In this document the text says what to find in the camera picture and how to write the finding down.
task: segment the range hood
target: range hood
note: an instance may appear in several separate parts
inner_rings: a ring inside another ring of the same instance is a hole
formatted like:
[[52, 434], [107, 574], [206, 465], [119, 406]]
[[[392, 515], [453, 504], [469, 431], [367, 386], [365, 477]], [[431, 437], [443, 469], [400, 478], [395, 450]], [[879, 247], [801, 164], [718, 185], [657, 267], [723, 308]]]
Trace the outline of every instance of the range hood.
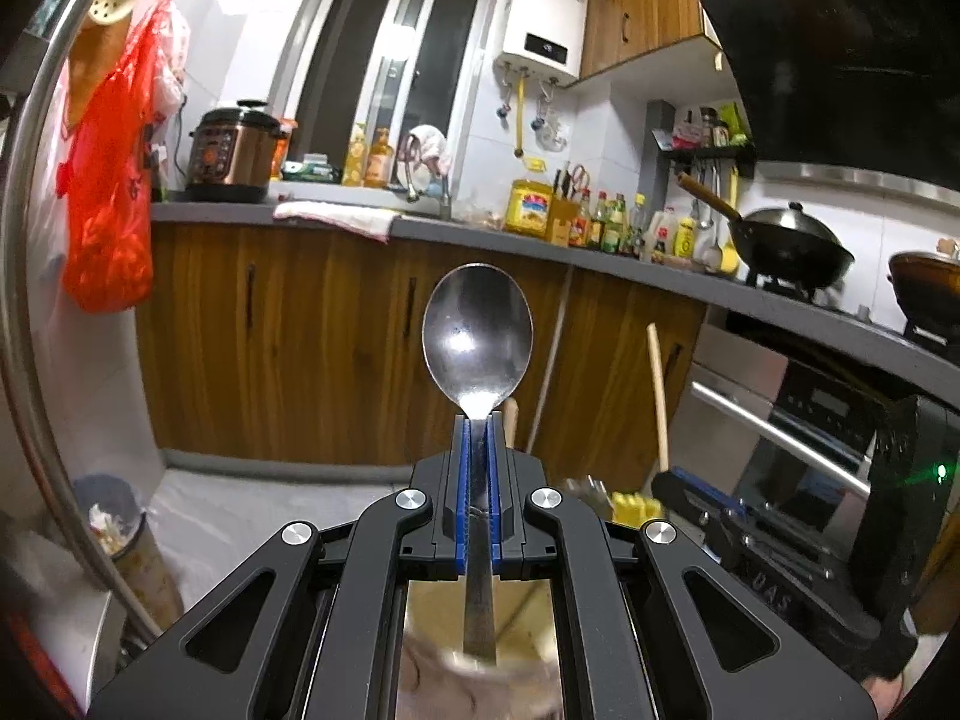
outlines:
[[956, 202], [960, 47], [923, 2], [702, 3], [760, 160]]

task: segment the window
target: window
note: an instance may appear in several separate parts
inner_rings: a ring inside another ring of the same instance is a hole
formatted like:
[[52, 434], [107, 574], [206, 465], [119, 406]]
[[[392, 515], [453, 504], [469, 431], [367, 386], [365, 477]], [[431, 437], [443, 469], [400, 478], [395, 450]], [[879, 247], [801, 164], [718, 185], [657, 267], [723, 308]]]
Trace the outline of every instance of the window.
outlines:
[[455, 152], [475, 52], [491, 0], [325, 0], [296, 67], [286, 115], [298, 122], [292, 159], [323, 153], [342, 165], [354, 122], [367, 139], [419, 124]]

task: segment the spoon handle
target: spoon handle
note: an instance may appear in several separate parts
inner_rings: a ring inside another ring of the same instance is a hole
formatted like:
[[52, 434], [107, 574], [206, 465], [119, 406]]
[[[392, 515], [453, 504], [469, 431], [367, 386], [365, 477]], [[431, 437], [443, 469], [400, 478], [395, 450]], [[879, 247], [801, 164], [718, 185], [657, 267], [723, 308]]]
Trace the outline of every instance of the spoon handle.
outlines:
[[464, 653], [496, 663], [493, 627], [493, 551], [490, 535], [490, 461], [487, 420], [470, 420], [467, 481], [467, 603], [464, 607]]

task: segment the metal screw cap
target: metal screw cap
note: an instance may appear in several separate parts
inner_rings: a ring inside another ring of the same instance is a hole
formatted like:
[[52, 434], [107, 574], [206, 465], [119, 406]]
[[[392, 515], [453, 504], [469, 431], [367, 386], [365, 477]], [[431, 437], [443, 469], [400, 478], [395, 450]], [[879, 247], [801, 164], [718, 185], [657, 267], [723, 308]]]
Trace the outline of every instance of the metal screw cap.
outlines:
[[421, 493], [419, 490], [400, 490], [397, 493], [397, 506], [400, 509], [419, 509], [423, 504], [426, 503], [426, 495]]
[[655, 544], [669, 544], [677, 537], [677, 529], [661, 519], [654, 520], [643, 531]]
[[560, 506], [563, 495], [557, 493], [554, 488], [540, 488], [534, 490], [534, 494], [530, 498], [533, 500], [534, 506], [539, 506], [541, 509], [555, 509], [555, 507]]
[[306, 543], [306, 541], [310, 541], [310, 536], [313, 536], [313, 528], [305, 522], [292, 522], [283, 529], [282, 538], [288, 544], [298, 546], [299, 544]]

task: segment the pot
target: pot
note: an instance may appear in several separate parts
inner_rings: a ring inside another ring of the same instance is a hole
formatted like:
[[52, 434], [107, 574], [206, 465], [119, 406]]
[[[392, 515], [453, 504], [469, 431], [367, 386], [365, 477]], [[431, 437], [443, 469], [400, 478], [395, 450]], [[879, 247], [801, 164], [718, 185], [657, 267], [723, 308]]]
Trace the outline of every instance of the pot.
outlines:
[[203, 114], [190, 133], [193, 148], [186, 197], [194, 202], [258, 203], [267, 196], [280, 122], [260, 110], [267, 103], [238, 100], [236, 108]]
[[744, 218], [733, 206], [687, 173], [680, 186], [730, 220], [736, 253], [754, 274], [771, 276], [811, 292], [842, 279], [853, 255], [822, 221], [792, 202], [786, 208], [763, 208]]
[[896, 302], [916, 327], [944, 338], [960, 328], [960, 262], [946, 254], [902, 251], [890, 258]]

